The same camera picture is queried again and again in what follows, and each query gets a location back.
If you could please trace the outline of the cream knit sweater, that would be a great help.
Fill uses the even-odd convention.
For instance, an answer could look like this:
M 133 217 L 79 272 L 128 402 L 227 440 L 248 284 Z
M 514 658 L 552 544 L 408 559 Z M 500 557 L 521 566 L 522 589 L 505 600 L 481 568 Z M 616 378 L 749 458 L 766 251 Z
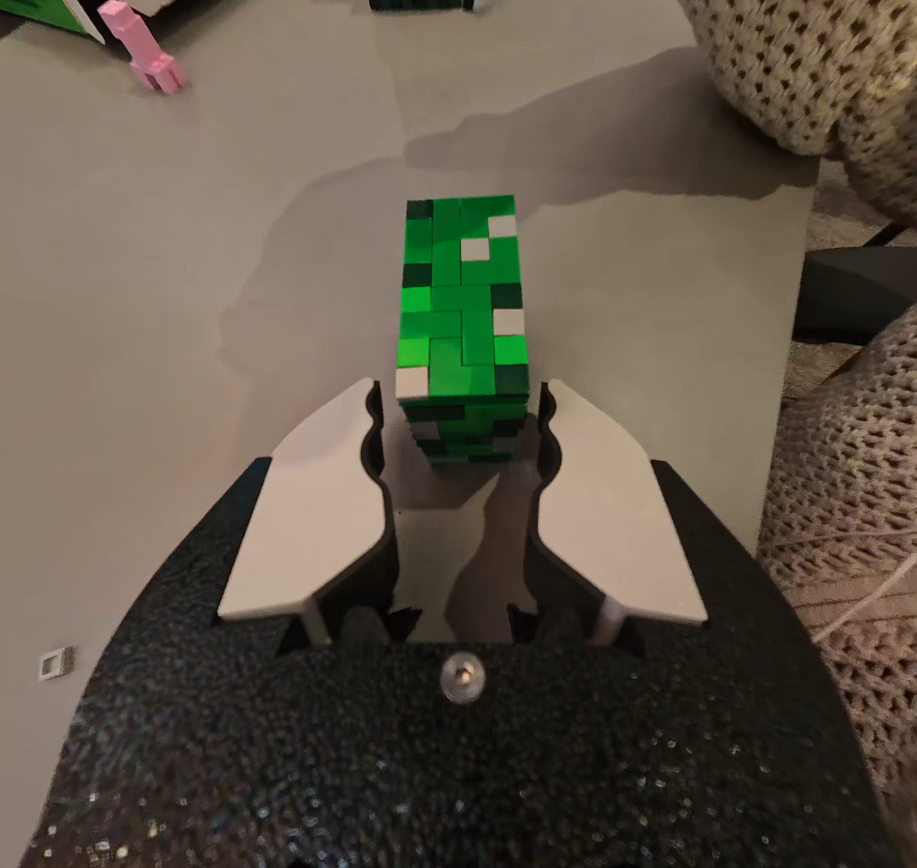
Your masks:
M 758 560 L 884 796 L 915 781 L 916 308 L 782 412 Z

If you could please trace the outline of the pink lego pig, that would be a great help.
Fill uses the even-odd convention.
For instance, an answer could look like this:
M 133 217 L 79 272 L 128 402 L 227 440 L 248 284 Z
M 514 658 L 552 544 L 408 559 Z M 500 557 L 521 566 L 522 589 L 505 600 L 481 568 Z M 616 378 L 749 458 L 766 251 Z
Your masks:
M 97 12 L 125 47 L 132 71 L 146 88 L 175 95 L 186 85 L 176 59 L 160 47 L 146 22 L 130 5 L 109 0 Z

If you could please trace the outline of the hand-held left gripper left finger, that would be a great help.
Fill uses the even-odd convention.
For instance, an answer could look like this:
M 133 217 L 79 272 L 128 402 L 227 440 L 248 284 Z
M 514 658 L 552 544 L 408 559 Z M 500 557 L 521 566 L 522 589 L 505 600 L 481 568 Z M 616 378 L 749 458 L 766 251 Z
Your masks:
M 338 639 L 352 608 L 385 617 L 399 556 L 383 482 L 379 381 L 361 379 L 273 450 L 216 614 L 222 622 L 300 619 L 313 645 Z

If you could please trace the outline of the tall green lego block tower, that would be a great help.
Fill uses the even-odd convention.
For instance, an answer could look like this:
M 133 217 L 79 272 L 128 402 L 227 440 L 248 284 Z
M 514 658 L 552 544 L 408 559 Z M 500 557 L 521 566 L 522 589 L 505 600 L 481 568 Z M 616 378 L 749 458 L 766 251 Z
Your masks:
M 409 200 L 395 397 L 435 465 L 506 463 L 530 400 L 516 202 Z

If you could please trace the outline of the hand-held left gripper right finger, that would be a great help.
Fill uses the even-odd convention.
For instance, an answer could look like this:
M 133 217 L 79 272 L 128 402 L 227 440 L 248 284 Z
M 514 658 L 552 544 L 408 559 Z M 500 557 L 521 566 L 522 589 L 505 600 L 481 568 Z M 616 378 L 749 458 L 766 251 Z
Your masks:
M 539 613 L 576 618 L 586 645 L 630 619 L 702 627 L 708 611 L 647 451 L 559 379 L 541 384 L 538 485 L 524 584 Z

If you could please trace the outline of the black chair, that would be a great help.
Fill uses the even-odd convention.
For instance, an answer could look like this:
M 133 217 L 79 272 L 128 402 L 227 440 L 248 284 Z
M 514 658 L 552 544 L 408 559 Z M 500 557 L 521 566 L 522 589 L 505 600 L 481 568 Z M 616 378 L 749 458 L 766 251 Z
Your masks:
M 915 303 L 915 246 L 811 251 L 803 262 L 792 340 L 864 347 Z

